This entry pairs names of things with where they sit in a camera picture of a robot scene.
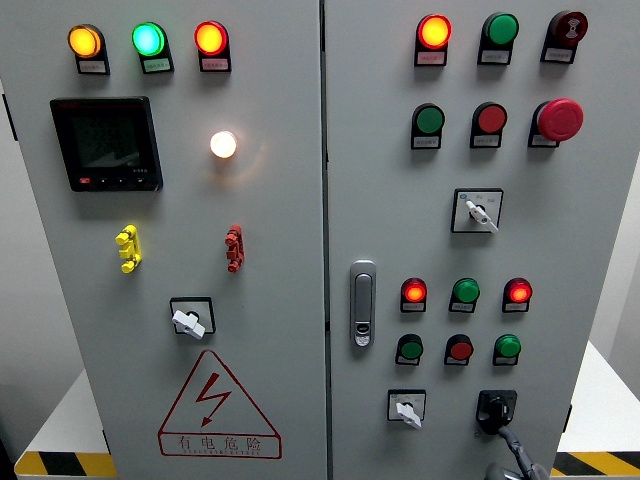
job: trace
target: lightning bolt symbol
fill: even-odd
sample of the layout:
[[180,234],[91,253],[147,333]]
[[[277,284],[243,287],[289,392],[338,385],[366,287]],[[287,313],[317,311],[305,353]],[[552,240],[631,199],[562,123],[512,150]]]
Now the lightning bolt symbol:
[[211,377],[209,377],[209,381],[204,386],[204,388],[200,392],[200,395],[198,395],[198,398],[196,399],[196,403],[200,403],[207,400],[213,400],[214,398],[220,398],[220,402],[218,402],[218,405],[216,405],[216,408],[213,409],[213,412],[211,412],[211,414],[208,417],[204,417],[202,419],[202,425],[200,428],[204,428],[206,425],[211,423],[211,417],[213,417],[213,414],[216,413],[216,411],[222,406],[222,404],[227,400],[227,398],[229,398],[229,395],[231,395],[231,392],[224,392],[224,393],[218,393],[217,395],[210,395],[208,397],[206,396],[207,392],[211,389],[211,387],[213,387],[213,384],[216,383],[218,378],[220,378],[220,375],[218,375],[217,373],[212,373]]

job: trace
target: gray metal panel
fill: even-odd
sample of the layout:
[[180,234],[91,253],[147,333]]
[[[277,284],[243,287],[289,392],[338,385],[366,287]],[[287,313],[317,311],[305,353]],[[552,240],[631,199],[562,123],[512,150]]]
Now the gray metal panel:
[[[326,478],[317,2],[3,0],[0,12],[3,83],[120,478]],[[198,70],[193,31],[208,19],[229,31],[230,75]],[[142,74],[131,31],[143,21],[165,28],[175,73]],[[110,77],[76,73],[66,35],[87,22],[106,37]],[[131,95],[151,100],[164,189],[73,193],[49,100]],[[209,151],[218,130],[239,141],[224,164]],[[144,253],[129,276],[114,242],[127,223]],[[247,255],[236,275],[233,223]],[[213,297],[217,333],[175,335],[176,296]],[[158,430],[205,349],[280,433],[281,460],[160,455]]]
[[[636,2],[394,0],[363,7],[326,2],[333,457],[336,479],[483,478],[491,461],[515,462],[501,439],[476,436],[483,389],[515,389],[511,423],[537,462],[551,466],[638,154],[640,65]],[[579,9],[590,21],[575,64],[540,64],[550,19]],[[520,22],[510,66],[476,66],[480,31],[497,11]],[[442,13],[453,24],[448,65],[413,67],[418,22]],[[535,108],[562,96],[585,110],[582,130],[556,150],[527,149]],[[504,105],[502,148],[470,150],[475,108]],[[411,151],[414,109],[446,115],[442,149]],[[500,232],[449,231],[455,188],[505,191]],[[349,338],[349,267],[377,266],[376,342]],[[423,278],[426,314],[400,314],[402,282]],[[447,311],[456,280],[473,277],[473,315]],[[505,283],[533,285],[531,310],[502,314]],[[396,366],[398,338],[419,334],[419,367]],[[444,347],[465,333],[466,368],[445,367]],[[523,342],[520,364],[496,368],[504,333]],[[387,422],[390,388],[425,388],[421,431]]]

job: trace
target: indicator light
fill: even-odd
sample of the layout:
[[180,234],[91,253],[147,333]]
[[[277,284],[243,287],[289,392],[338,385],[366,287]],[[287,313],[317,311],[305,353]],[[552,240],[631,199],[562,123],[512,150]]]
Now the indicator light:
[[229,34],[221,23],[207,20],[196,27],[193,39],[198,47],[201,72],[230,72]]
[[524,278],[513,278],[507,282],[504,287],[502,297],[502,311],[509,312],[528,312],[529,300],[533,295],[531,284]]
[[160,25],[153,22],[141,23],[133,29],[131,39],[140,57],[143,73],[173,71],[169,41]]
[[444,353],[445,365],[469,365],[469,359],[473,355],[473,344],[467,335],[454,335],[447,340]]
[[521,351],[522,345],[518,337],[512,334],[502,335],[496,340],[493,348],[493,364],[495,366],[517,365]]
[[76,25],[67,38],[73,53],[81,58],[95,57],[102,49],[102,39],[94,27]]
[[502,130],[507,124],[506,109],[494,102],[485,102],[473,112],[471,148],[500,148]]
[[439,149],[442,143],[444,112],[433,103],[423,103],[413,112],[411,149]]
[[427,15],[416,29],[414,66],[447,64],[447,47],[451,38],[451,22],[444,15]]
[[155,23],[142,23],[133,29],[133,45],[140,55],[158,55],[164,48],[164,42],[164,32]]
[[400,337],[396,348],[396,363],[398,365],[419,365],[424,352],[422,339],[419,335],[408,333]]
[[589,22],[584,13],[569,10],[558,13],[549,22],[540,61],[573,63],[578,43],[587,34],[588,28]]
[[453,285],[449,300],[449,311],[473,313],[476,309],[478,298],[480,298],[478,282],[473,278],[462,278]]
[[409,278],[402,284],[400,292],[401,312],[424,312],[427,310],[427,285],[420,278]]
[[211,137],[210,146],[216,157],[229,158],[236,152],[238,141],[233,133],[224,130]]
[[560,142],[574,137],[583,122],[584,111],[571,98],[557,98],[542,103],[533,113],[529,147],[557,148]]
[[109,75],[104,36],[93,25],[76,25],[67,35],[80,74]]
[[510,13],[489,16],[482,26],[478,65],[509,65],[519,30],[518,19]]
[[227,46],[227,32],[217,22],[202,22],[193,35],[198,50],[205,55],[217,55]]
[[428,15],[420,22],[418,38],[432,50],[443,47],[451,38],[451,22],[444,15]]

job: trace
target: green indicator light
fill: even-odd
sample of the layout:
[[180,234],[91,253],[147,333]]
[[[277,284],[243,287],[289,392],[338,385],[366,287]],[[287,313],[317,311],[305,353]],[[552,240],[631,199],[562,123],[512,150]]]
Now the green indicator light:
[[407,360],[415,360],[422,355],[422,345],[416,342],[405,343],[400,349],[400,353]]
[[485,35],[497,45],[505,45],[518,36],[518,20],[508,13],[496,14],[487,24]]
[[480,296],[480,287],[473,278],[463,278],[453,286],[453,294],[463,303],[475,302]]
[[140,55],[158,55],[164,49],[164,42],[164,33],[155,23],[141,23],[133,29],[133,45]]
[[418,114],[416,123],[424,133],[435,133],[444,125],[444,115],[437,108],[427,107]]
[[496,350],[506,358],[513,358],[520,353],[522,345],[515,335],[503,335],[496,341]]

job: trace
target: red terminal connector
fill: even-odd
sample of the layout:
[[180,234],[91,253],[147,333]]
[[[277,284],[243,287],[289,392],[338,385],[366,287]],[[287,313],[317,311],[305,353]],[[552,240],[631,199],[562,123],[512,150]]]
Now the red terminal connector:
[[227,271],[236,273],[240,270],[242,262],[244,262],[244,243],[242,242],[242,228],[240,228],[240,225],[231,225],[224,243],[228,247],[227,259],[229,260],[229,266]]

